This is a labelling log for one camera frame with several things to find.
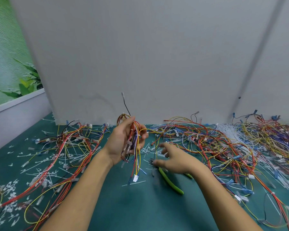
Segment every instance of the green handled pliers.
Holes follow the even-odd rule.
[[[167,177],[167,175],[165,174],[163,168],[161,167],[158,167],[158,171],[161,173],[161,175],[163,176],[163,178],[165,179],[165,181],[168,183],[168,185],[173,189],[175,190],[177,193],[183,195],[184,192],[183,190],[181,190],[180,188],[178,188],[175,184],[173,184],[172,181],[170,181],[170,179]],[[184,175],[186,175],[187,177],[189,177],[190,179],[193,179],[193,177],[191,175],[189,175],[188,173],[185,173]]]

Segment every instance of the person's right hand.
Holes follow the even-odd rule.
[[[154,166],[165,168],[173,173],[183,174],[191,173],[192,169],[201,163],[173,144],[161,143],[159,147],[164,147],[162,154],[166,154],[165,157],[169,160],[156,159],[153,161]]]

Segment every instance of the forearm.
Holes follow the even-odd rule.
[[[44,230],[88,229],[104,180],[112,167],[102,149],[89,164],[77,184],[43,225]]]
[[[192,170],[220,231],[262,230],[202,163]]]

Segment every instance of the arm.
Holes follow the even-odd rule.
[[[195,157],[168,143],[164,147],[169,160],[155,160],[154,165],[174,173],[189,173],[198,183],[220,231],[261,231],[257,223],[217,181],[212,172]]]
[[[104,148],[96,154],[78,183],[42,226],[41,231],[88,229],[106,175],[113,165],[120,162],[121,152],[134,120],[135,117],[126,119],[113,130]],[[142,148],[148,134],[140,134]]]

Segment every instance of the hand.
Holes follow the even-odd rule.
[[[121,160],[121,153],[126,145],[127,136],[131,131],[131,125],[134,121],[135,117],[131,117],[124,120],[121,124],[114,128],[103,148],[111,159],[113,165],[119,163]],[[137,124],[137,126],[139,130],[146,128],[143,124],[140,126]],[[141,138],[139,139],[139,149],[142,149],[145,145],[145,139],[149,136],[149,134],[146,132],[146,130],[143,130],[140,132],[140,136]]]
[[[173,173],[183,174],[191,173],[195,165],[201,163],[198,159],[173,144],[161,143],[159,147],[164,147],[162,154],[166,153],[165,157],[170,159],[156,159],[153,161],[154,166],[165,168]]]

